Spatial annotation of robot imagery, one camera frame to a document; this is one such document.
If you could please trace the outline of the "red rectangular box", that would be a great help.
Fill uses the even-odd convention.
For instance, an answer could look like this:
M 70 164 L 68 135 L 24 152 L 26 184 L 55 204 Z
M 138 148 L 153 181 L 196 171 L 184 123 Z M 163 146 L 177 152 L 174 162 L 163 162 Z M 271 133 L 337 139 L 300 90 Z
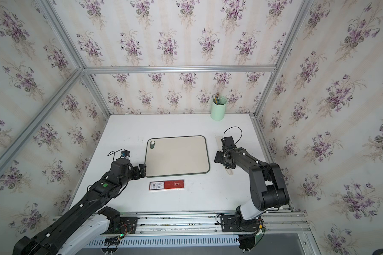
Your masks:
M 154 181 L 150 182 L 149 191 L 175 190 L 184 187 L 184 180 Z

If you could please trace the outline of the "beige green-rimmed cutting board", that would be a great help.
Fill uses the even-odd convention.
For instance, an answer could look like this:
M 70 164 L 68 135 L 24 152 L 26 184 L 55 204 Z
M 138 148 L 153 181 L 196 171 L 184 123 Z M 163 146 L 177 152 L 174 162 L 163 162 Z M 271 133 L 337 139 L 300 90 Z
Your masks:
M 146 177 L 205 174 L 211 169 L 204 136 L 151 138 L 147 142 Z

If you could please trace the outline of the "white ceramic knife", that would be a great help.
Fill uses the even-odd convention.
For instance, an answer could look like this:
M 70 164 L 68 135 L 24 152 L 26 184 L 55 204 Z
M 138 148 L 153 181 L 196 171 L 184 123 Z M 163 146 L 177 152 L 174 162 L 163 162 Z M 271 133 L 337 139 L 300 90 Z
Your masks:
M 216 143 L 217 143 L 218 151 L 222 151 L 222 136 L 216 136 Z M 228 175 L 234 174 L 232 169 L 226 169 L 226 172 Z

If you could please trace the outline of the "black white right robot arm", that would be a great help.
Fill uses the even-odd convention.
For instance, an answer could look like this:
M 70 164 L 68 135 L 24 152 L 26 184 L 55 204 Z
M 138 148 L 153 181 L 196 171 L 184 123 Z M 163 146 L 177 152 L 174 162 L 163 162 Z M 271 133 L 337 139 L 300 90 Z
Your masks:
M 235 213 L 237 224 L 251 222 L 269 209 L 278 210 L 289 204 L 287 186 L 278 164 L 261 161 L 243 148 L 218 151 L 214 162 L 226 169 L 235 169 L 238 166 L 249 175 L 251 199 L 237 207 Z

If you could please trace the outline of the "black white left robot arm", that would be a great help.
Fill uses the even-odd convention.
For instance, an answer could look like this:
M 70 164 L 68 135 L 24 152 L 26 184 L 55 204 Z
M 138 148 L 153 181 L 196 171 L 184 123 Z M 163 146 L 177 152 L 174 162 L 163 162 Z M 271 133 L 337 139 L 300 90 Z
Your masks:
M 146 176 L 145 164 L 133 166 L 130 160 L 118 158 L 100 180 L 55 223 L 33 238 L 23 237 L 14 246 L 14 255 L 57 255 L 73 234 L 112 199 L 119 196 L 132 180 Z

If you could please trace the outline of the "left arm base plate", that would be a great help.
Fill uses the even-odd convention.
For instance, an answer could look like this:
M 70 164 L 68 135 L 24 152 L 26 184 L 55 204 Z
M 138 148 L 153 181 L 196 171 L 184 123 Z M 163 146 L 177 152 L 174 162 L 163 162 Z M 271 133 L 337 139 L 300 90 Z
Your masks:
M 113 220 L 102 235 L 118 235 L 118 234 L 135 234 L 137 227 L 137 217 L 120 217 L 118 220 Z

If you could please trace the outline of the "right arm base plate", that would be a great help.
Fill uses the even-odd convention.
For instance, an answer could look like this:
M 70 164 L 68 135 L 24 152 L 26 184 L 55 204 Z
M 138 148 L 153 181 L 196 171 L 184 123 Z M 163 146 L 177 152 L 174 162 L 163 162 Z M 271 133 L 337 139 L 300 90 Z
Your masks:
M 222 232 L 255 232 L 261 228 L 263 219 L 258 217 L 253 220 L 244 220 L 241 216 L 218 214 L 216 221 Z

